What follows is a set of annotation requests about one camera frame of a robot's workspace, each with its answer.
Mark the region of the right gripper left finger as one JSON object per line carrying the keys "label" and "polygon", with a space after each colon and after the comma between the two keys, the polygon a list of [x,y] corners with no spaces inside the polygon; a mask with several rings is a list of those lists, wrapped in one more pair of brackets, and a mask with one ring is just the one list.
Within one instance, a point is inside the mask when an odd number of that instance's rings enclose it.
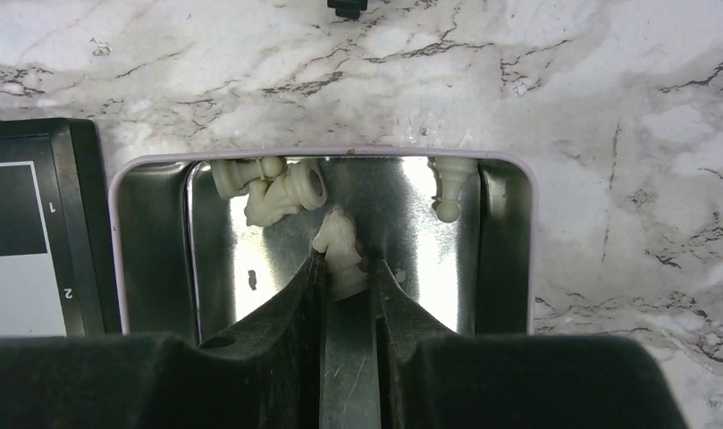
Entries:
{"label": "right gripper left finger", "polygon": [[170,333],[0,339],[0,428],[316,428],[326,262],[199,345]]}

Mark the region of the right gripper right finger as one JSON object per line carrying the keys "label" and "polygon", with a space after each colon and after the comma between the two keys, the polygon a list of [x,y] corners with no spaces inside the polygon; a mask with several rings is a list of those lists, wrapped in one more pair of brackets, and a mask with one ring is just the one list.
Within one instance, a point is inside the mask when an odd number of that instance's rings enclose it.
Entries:
{"label": "right gripper right finger", "polygon": [[659,364],[621,336],[463,336],[372,264],[385,428],[684,428]]}

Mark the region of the white knight chess piece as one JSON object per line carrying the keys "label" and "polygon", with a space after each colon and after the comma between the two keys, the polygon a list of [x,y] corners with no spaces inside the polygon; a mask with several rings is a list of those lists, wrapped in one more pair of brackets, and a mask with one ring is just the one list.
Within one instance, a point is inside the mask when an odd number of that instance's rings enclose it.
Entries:
{"label": "white knight chess piece", "polygon": [[357,250],[356,227],[344,209],[336,206],[323,219],[312,241],[313,250],[325,255],[331,301],[348,299],[368,289],[368,274]]}

